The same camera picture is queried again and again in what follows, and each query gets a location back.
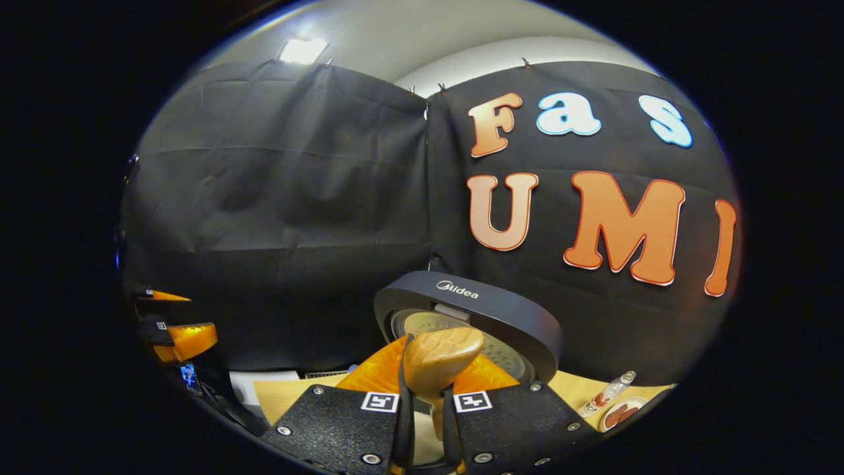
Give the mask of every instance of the water bottle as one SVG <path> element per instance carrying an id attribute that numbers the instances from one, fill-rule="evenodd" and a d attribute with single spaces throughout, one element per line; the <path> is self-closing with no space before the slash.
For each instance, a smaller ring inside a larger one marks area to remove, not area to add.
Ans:
<path id="1" fill-rule="evenodd" d="M 636 371 L 628 371 L 621 375 L 620 378 L 614 379 L 607 387 L 603 388 L 595 397 L 589 400 L 578 411 L 577 415 L 582 418 L 588 418 L 595 414 L 595 412 L 603 409 L 610 401 L 618 397 L 636 377 Z"/>

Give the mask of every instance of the smartphone screen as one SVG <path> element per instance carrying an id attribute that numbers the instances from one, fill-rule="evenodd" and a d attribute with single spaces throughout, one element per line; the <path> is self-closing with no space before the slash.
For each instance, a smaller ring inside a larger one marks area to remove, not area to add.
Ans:
<path id="1" fill-rule="evenodd" d="M 197 378 L 197 370 L 193 367 L 193 363 L 185 362 L 181 366 L 181 378 L 185 380 L 185 386 L 193 394 L 201 396 L 203 390 L 199 387 L 199 379 Z"/>

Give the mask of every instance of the letter m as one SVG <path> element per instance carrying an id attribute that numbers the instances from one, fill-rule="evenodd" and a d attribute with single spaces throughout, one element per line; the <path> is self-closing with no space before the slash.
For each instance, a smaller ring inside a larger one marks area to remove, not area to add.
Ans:
<path id="1" fill-rule="evenodd" d="M 624 269 L 644 241 L 641 257 L 630 266 L 633 278 L 659 286 L 674 282 L 674 249 L 680 206 L 685 202 L 685 191 L 677 183 L 652 181 L 634 213 L 609 173 L 578 172 L 571 184 L 581 192 L 581 216 L 575 245 L 563 253 L 568 265 L 600 267 L 598 239 L 603 234 L 613 272 Z"/>

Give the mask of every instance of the midea logo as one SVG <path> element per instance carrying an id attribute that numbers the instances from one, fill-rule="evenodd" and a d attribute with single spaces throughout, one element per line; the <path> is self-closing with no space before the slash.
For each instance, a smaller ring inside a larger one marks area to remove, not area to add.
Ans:
<path id="1" fill-rule="evenodd" d="M 452 281 L 439 281 L 439 282 L 436 283 L 436 288 L 438 288 L 440 290 L 448 290 L 448 291 L 451 291 L 451 292 L 459 293 L 459 294 L 465 295 L 466 297 L 478 298 L 477 293 L 472 292 L 468 289 L 458 287 L 458 286 L 454 285 L 452 283 Z"/>

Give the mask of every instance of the orange letter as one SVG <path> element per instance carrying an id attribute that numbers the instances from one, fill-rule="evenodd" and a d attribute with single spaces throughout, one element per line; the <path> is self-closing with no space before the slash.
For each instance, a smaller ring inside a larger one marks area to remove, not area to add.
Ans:
<path id="1" fill-rule="evenodd" d="M 492 101 L 484 102 L 480 106 L 469 109 L 469 116 L 475 121 L 475 146 L 472 156 L 479 158 L 491 153 L 500 152 L 507 147 L 507 139 L 498 136 L 498 128 L 505 132 L 513 130 L 516 119 L 513 111 L 506 107 L 521 107 L 522 98 L 515 92 L 508 92 Z M 502 107 L 496 114 L 495 109 Z"/>
<path id="2" fill-rule="evenodd" d="M 723 199 L 715 202 L 715 212 L 718 214 L 718 223 L 721 225 L 721 233 L 718 236 L 718 256 L 715 258 L 715 268 L 703 292 L 713 297 L 721 297 L 727 291 L 727 271 L 730 269 L 730 258 L 733 257 L 733 229 L 736 225 L 736 210 Z"/>
<path id="3" fill-rule="evenodd" d="M 563 253 L 568 265 L 590 270 L 600 267 L 598 234 L 602 233 L 613 272 L 623 269 L 645 241 L 641 257 L 630 267 L 633 278 L 659 286 L 674 281 L 677 225 L 685 201 L 685 191 L 677 183 L 652 181 L 633 214 L 609 173 L 578 172 L 571 183 L 581 191 L 581 218 L 574 247 Z"/>
<path id="4" fill-rule="evenodd" d="M 501 232 L 492 227 L 492 190 L 498 179 L 490 175 L 471 177 L 466 185 L 472 190 L 469 205 L 469 225 L 472 234 L 484 246 L 500 251 L 513 250 L 522 245 L 528 235 L 531 190 L 539 184 L 539 177 L 532 173 L 513 173 L 504 183 L 512 192 L 510 227 Z"/>

